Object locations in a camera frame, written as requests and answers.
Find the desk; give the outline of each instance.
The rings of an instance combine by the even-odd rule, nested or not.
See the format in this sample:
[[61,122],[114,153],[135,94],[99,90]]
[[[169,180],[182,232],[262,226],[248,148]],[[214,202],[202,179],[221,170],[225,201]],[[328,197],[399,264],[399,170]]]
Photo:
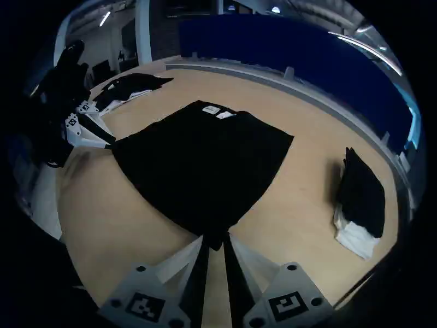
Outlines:
[[[103,117],[117,139],[198,99],[248,111],[295,136],[267,192],[230,229],[240,241],[274,262],[300,263],[331,304],[389,252],[398,228],[393,175],[377,151],[349,127],[311,104],[252,81],[189,69],[158,75],[174,80]],[[334,239],[333,197],[346,147],[356,150],[385,189],[384,233],[369,261]],[[154,265],[196,238],[140,196],[109,150],[75,149],[59,172],[58,185],[63,239],[98,305],[135,263]],[[211,251],[209,261],[203,325],[230,326],[222,249]]]

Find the white label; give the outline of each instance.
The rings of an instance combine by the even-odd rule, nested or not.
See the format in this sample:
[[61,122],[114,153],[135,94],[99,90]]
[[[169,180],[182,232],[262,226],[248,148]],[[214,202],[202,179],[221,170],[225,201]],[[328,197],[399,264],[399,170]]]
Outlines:
[[223,113],[220,113],[219,115],[217,115],[216,117],[218,118],[218,119],[225,119],[225,118],[228,118],[228,117],[230,117],[230,116],[235,116],[236,114],[231,114],[230,112],[223,112]]
[[209,114],[215,115],[220,111],[220,108],[214,107],[214,106],[206,106],[204,109],[202,109],[204,112],[207,112]]

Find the ceiling light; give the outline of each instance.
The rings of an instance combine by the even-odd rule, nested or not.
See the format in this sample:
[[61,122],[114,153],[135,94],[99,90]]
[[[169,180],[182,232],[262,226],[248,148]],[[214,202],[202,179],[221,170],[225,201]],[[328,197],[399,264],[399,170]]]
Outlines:
[[352,39],[350,37],[343,36],[342,34],[338,34],[338,33],[334,33],[334,32],[328,32],[328,33],[337,36],[340,40],[343,40],[345,42],[356,45],[356,46],[370,52],[371,54],[375,55],[380,60],[382,60],[384,63],[389,65],[396,73],[399,74],[399,76],[402,76],[402,71],[394,62],[392,62],[390,59],[388,59],[382,53],[378,52],[376,49],[373,49],[371,46],[367,45],[366,43],[362,43],[362,42],[355,40],[355,39]]
[[108,19],[109,15],[111,14],[111,12],[107,12],[105,17],[102,19],[102,21],[100,22],[99,27],[102,27],[103,23],[105,23],[106,19]]
[[360,27],[360,28],[357,29],[357,33],[363,33],[363,32],[365,32],[365,31],[370,30],[372,27],[373,27],[372,25],[370,25],[370,26],[365,26],[365,27]]

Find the black cloth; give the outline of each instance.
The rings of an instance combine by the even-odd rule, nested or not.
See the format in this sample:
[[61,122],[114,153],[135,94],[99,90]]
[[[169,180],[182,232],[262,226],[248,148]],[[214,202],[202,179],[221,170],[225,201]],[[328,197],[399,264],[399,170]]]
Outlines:
[[106,84],[100,94],[94,98],[94,101],[97,102],[96,108],[101,112],[113,100],[126,101],[134,92],[156,90],[171,80],[173,78],[157,78],[153,75],[142,73],[132,73],[119,77]]
[[346,148],[346,159],[343,161],[346,168],[337,194],[342,212],[346,220],[380,238],[385,222],[384,188],[353,148]]
[[[220,111],[202,111],[207,106]],[[226,111],[235,116],[217,118]],[[196,101],[118,140],[113,154],[148,202],[218,250],[267,190],[292,141],[247,112]]]

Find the folded black clothing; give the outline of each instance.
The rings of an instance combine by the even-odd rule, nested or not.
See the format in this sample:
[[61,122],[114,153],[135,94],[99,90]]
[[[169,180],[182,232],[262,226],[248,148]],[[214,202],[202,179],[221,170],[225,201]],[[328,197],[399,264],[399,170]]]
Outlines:
[[385,193],[378,178],[353,148],[346,148],[345,171],[337,201],[348,221],[380,238],[385,222]]
[[132,73],[119,77],[106,84],[100,94],[94,98],[96,107],[101,112],[113,100],[126,101],[134,92],[159,89],[173,78],[157,78],[143,73]]
[[247,112],[196,101],[116,141],[113,154],[150,204],[218,250],[265,193],[292,141]]

